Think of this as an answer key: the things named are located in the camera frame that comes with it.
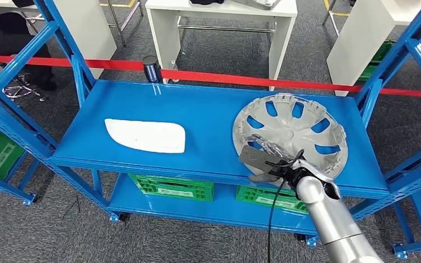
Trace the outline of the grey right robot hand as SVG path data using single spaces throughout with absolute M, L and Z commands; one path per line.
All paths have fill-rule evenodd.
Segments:
M 251 145 L 245 145 L 238 157 L 240 162 L 261 170 L 260 173 L 254 172 L 248 177 L 252 183 L 275 183 L 279 179 L 286 181 L 294 176 L 292 165 L 303 157 L 303 149 L 297 154 L 289 153 L 279 144 L 259 134 L 252 134 L 247 140 L 261 146 L 257 149 Z

